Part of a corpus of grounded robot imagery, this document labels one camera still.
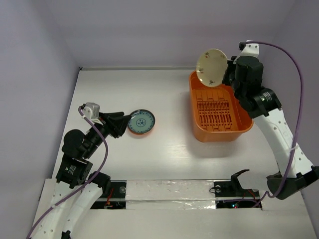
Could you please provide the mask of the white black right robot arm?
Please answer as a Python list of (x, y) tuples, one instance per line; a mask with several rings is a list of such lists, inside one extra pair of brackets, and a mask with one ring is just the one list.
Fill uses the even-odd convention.
[(253, 56), (231, 57), (222, 83), (233, 89), (240, 106), (248, 113), (267, 140), (278, 173), (267, 176), (269, 191), (284, 200), (319, 179), (319, 168), (294, 142), (282, 105), (269, 88), (261, 85), (263, 64)]

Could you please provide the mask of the orange plastic plate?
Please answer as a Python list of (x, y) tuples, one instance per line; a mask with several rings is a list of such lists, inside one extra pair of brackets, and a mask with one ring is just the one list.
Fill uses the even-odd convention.
[(153, 130), (151, 129), (151, 130), (149, 130), (149, 131), (147, 131), (147, 132), (144, 132), (144, 133), (137, 133), (137, 132), (132, 131), (130, 128), (128, 128), (128, 130), (129, 130), (130, 134), (133, 135), (134, 137), (135, 137), (135, 136), (137, 136), (137, 137), (147, 136), (147, 135), (149, 135), (149, 134), (153, 131)]

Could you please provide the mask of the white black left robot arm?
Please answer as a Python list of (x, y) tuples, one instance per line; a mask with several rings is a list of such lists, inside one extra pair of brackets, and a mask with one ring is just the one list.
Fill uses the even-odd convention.
[(63, 139), (63, 157), (56, 175), (50, 207), (30, 229), (28, 239), (72, 239), (90, 208), (99, 197), (111, 194), (110, 176), (101, 172), (106, 158), (92, 172), (89, 158), (106, 137), (121, 137), (131, 119), (123, 112), (88, 112), (82, 105), (78, 112), (91, 127), (84, 134), (73, 129)]

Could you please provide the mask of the blue patterned plate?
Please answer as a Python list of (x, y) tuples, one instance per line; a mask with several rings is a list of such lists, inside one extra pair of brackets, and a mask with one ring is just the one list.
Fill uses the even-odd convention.
[(154, 114), (148, 110), (140, 109), (131, 113), (131, 120), (128, 128), (137, 133), (144, 133), (154, 128), (156, 118)]

